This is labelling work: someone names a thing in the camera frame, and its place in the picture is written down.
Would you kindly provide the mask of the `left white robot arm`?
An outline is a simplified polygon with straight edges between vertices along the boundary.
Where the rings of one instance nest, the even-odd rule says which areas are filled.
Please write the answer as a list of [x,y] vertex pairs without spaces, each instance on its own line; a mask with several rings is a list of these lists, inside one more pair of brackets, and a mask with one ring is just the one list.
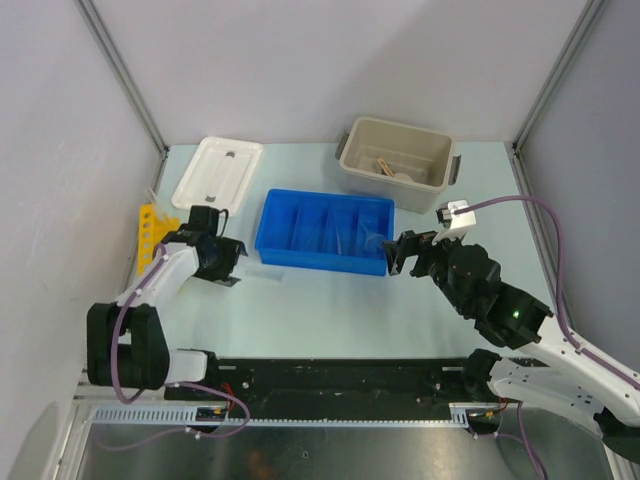
[[110,303],[96,303],[86,317],[86,369],[92,385],[158,390],[185,383],[197,398],[214,397],[220,374],[209,354],[170,349],[162,317],[191,278],[232,287],[233,270],[247,254],[244,243],[224,235],[229,211],[194,206],[189,218],[156,244],[142,276]]

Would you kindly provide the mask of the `yellow test tube rack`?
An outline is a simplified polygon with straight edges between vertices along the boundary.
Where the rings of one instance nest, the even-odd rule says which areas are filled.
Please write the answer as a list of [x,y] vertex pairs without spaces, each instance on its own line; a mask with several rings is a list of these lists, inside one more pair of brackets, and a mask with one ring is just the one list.
[[178,218],[170,217],[155,203],[140,207],[136,269],[138,277],[143,275],[153,261],[154,247],[167,233],[177,230],[179,226]]

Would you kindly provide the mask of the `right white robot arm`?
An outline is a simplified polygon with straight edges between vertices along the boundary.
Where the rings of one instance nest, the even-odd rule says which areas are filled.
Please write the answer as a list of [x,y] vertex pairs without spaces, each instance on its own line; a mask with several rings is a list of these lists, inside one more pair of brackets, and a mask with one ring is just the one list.
[[491,394],[530,401],[564,416],[599,437],[619,456],[639,460],[639,374],[599,350],[531,294],[505,283],[501,266],[480,245],[437,241],[433,232],[406,231],[383,250],[388,271],[401,272],[407,258],[411,276],[428,276],[454,310],[474,323],[489,343],[543,363],[541,372],[477,350],[461,376],[473,401]]

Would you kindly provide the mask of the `blue divided plastic tray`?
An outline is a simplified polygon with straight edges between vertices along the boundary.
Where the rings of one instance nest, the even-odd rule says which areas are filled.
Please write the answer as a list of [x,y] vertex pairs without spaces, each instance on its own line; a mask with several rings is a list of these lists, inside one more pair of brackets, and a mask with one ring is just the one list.
[[[337,255],[329,250],[328,231],[332,212],[351,216],[349,253]],[[301,224],[321,223],[324,239],[318,253],[293,248]],[[254,247],[264,264],[334,272],[384,276],[385,255],[371,256],[363,251],[361,224],[393,237],[395,204],[390,199],[370,196],[331,194],[298,190],[272,189],[264,203]]]

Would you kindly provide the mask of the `white plastic bin lid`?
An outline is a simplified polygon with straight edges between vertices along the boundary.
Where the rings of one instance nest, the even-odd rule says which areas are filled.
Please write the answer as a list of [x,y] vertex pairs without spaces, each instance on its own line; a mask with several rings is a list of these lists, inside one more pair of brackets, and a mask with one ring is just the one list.
[[209,136],[198,145],[174,190],[180,210],[207,206],[236,216],[251,188],[264,154],[260,143]]

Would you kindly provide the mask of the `wooden test tube clamp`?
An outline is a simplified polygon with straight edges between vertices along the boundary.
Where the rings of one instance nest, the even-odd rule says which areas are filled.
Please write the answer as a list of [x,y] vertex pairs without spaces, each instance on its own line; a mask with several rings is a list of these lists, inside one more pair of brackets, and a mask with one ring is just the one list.
[[376,163],[379,166],[379,168],[381,169],[382,173],[386,176],[389,177],[394,177],[397,178],[398,177],[398,173],[394,172],[391,167],[389,166],[389,164],[385,161],[384,158],[382,157],[378,157],[376,159]]

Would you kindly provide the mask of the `beige plastic storage bin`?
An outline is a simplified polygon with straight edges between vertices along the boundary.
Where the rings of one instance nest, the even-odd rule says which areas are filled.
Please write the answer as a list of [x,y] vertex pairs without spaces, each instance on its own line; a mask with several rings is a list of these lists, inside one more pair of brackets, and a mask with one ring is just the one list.
[[[399,209],[424,214],[457,181],[461,157],[454,153],[455,146],[446,133],[359,117],[341,137],[335,157],[349,191],[388,198]],[[376,163],[378,157],[413,181],[384,175]]]

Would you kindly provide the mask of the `white evaporating dish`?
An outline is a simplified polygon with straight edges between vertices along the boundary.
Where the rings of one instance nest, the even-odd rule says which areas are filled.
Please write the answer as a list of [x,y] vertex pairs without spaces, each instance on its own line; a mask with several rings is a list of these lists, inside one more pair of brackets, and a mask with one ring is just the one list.
[[401,172],[396,172],[393,175],[393,177],[395,179],[397,179],[397,180],[400,180],[400,181],[405,181],[405,182],[412,182],[413,181],[413,179],[412,179],[412,177],[410,175],[405,174],[405,173],[401,173]]

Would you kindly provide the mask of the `clear glass test tube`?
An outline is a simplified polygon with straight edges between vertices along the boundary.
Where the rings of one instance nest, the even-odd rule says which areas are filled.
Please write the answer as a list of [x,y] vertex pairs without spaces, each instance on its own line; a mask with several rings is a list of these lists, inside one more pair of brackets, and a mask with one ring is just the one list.
[[247,269],[245,274],[247,277],[252,279],[275,283],[281,283],[284,278],[284,274],[282,272],[264,269]]
[[151,187],[148,187],[145,190],[145,197],[148,200],[148,203],[152,206],[154,215],[159,219],[166,220],[168,218],[167,211]]

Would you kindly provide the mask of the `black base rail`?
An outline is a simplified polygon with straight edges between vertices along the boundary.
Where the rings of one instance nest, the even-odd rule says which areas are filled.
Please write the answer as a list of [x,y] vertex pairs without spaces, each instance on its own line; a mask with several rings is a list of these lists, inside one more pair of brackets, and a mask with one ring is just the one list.
[[430,418],[453,403],[507,401],[486,385],[488,370],[453,359],[216,359],[203,385],[230,393],[254,413]]

